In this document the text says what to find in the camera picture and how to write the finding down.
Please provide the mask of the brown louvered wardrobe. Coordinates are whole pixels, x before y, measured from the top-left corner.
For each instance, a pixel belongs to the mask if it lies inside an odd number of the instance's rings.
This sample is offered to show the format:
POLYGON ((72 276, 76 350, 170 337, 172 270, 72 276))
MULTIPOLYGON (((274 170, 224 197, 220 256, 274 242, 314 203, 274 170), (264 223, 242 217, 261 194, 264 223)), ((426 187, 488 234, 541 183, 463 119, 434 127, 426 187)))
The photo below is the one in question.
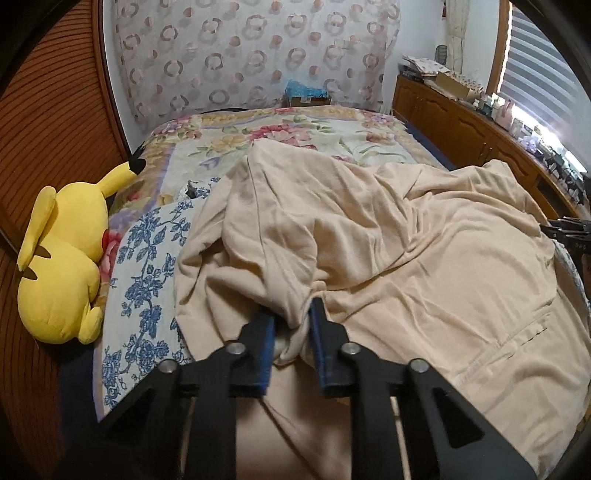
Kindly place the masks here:
POLYGON ((48 475, 63 452, 59 365, 25 330, 16 256, 37 192, 97 181, 128 154, 100 1, 1 4, 1 447, 48 475))

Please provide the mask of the cardboard box on cabinet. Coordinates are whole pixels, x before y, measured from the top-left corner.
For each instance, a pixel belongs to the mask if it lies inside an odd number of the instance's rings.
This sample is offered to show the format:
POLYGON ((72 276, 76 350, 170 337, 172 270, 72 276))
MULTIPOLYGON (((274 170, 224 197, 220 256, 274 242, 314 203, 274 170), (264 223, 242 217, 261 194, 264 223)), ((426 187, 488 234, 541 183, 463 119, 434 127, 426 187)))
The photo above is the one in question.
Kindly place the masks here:
POLYGON ((454 73, 439 72, 435 83, 439 88, 460 100, 474 100, 483 91, 483 87, 478 82, 454 73))

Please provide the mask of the rose pattern fleece blanket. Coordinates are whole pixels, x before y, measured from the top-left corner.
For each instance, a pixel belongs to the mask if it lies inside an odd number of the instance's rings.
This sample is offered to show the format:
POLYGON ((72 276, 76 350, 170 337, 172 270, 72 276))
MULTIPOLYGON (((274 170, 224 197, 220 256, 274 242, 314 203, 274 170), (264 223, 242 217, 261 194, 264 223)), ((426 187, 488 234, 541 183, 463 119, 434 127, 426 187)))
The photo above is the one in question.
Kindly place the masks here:
POLYGON ((410 123, 349 107, 221 111, 171 120, 144 141, 144 170, 114 198, 97 305, 105 305, 114 283, 115 255, 126 231, 142 215, 176 202, 183 193, 207 197, 214 183, 259 139, 318 150, 359 166, 396 162, 453 169, 445 155, 410 123))

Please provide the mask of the yellow Pikachu plush toy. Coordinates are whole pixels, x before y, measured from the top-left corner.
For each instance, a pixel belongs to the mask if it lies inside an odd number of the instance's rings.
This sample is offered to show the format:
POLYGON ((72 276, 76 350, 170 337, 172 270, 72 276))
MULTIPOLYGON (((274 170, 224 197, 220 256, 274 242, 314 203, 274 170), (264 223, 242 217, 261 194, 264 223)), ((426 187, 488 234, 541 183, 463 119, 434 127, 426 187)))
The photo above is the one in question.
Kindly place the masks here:
POLYGON ((99 262, 108 239, 107 199, 145 168, 140 146, 96 183, 43 187, 33 205, 18 253, 19 317, 38 341, 93 343, 103 310, 95 306, 99 262))

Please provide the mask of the cream side window curtain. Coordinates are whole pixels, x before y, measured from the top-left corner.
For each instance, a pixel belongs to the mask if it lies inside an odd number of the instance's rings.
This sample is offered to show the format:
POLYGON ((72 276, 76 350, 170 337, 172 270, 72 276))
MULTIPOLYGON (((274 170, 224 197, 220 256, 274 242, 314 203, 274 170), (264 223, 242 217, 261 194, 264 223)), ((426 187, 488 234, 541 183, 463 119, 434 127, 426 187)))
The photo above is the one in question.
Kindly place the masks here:
POLYGON ((465 37, 471 2, 469 0, 447 0, 447 67, 461 73, 464 63, 465 37))

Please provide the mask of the blue item on box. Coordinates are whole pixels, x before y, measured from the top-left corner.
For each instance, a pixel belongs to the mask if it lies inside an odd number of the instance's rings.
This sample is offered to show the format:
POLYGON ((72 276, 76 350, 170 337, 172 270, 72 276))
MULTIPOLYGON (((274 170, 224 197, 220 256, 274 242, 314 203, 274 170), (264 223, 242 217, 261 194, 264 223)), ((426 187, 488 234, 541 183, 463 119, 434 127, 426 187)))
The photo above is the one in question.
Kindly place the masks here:
POLYGON ((329 92, 322 88, 312 88, 296 80, 287 82, 283 92, 283 106, 308 107, 331 104, 329 92))

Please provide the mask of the pink bottle on cabinet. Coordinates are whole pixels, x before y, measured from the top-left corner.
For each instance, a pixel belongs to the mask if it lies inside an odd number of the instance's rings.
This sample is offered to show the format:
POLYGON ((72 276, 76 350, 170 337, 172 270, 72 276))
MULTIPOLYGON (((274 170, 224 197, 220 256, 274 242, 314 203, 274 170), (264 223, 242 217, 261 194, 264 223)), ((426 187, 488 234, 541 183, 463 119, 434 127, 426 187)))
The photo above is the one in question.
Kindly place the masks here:
POLYGON ((509 131, 513 123, 513 106, 512 100, 506 100, 503 105, 499 107, 495 122, 503 129, 509 131))

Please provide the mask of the beige printed t-shirt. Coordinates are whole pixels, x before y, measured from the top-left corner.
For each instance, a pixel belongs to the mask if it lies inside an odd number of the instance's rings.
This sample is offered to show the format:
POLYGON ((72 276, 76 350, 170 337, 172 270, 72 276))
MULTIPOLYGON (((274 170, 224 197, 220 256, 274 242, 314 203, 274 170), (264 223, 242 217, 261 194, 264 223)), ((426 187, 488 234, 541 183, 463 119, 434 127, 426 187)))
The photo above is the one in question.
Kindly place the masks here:
POLYGON ((380 357, 430 362, 539 478, 590 403, 590 313, 563 249, 510 168, 360 167, 252 143, 191 223, 174 274, 191 355, 283 317, 270 390, 240 404, 242 479, 346 479, 349 413, 318 395, 308 306, 380 357))

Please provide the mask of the folded patterned cloth stack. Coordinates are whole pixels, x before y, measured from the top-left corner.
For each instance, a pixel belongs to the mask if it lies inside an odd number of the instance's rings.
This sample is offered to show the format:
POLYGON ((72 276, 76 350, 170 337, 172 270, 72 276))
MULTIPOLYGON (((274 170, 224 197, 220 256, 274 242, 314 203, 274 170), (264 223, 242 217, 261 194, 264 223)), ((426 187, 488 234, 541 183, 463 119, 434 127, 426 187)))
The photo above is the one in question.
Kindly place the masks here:
POLYGON ((413 71, 423 77, 436 77, 440 73, 448 74, 451 72, 451 70, 445 65, 428 58, 417 58, 404 55, 403 59, 413 71))

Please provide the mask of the zebra roller window blind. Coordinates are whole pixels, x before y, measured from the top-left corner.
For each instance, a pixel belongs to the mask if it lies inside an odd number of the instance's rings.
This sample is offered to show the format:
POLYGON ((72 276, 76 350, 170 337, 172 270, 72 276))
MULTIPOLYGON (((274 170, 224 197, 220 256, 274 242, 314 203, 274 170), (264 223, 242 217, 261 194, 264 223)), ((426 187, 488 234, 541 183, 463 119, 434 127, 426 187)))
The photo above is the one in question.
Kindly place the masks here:
POLYGON ((564 57, 514 5, 500 93, 553 132, 578 161, 590 163, 590 99, 564 57))

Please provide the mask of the circle pattern sheer curtain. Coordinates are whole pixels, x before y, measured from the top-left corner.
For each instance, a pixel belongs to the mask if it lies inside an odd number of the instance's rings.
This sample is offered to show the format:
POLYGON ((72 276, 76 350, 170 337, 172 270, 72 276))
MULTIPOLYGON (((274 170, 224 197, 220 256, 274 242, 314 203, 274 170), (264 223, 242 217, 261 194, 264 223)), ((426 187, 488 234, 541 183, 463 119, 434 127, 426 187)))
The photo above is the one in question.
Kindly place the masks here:
POLYGON ((116 58, 143 131, 186 114, 257 109, 287 84, 375 110, 401 26, 397 1, 113 1, 116 58))

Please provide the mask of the blue floral white bedsheet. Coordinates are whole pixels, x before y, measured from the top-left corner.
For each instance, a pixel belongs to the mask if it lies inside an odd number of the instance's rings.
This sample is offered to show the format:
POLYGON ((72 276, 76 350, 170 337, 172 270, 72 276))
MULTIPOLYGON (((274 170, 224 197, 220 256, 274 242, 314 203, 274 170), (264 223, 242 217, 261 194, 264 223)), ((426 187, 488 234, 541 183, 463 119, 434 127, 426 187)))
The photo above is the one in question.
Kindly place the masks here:
POLYGON ((177 199, 131 225, 118 248, 102 337, 94 350, 94 401, 103 418, 160 361, 191 361, 174 316, 174 269, 191 220, 217 177, 189 181, 177 199))

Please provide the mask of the wooden sideboard cabinet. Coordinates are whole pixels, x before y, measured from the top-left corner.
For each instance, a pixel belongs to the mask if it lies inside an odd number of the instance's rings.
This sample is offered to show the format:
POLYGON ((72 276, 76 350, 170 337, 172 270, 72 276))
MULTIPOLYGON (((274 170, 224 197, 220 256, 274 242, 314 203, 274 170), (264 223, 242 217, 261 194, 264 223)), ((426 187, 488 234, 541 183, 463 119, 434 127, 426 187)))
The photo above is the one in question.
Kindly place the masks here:
POLYGON ((400 75, 394 89, 393 111, 457 168, 482 166, 493 159, 507 163, 518 183, 547 217, 590 217, 587 201, 578 203, 542 162, 508 132, 472 109, 400 75))

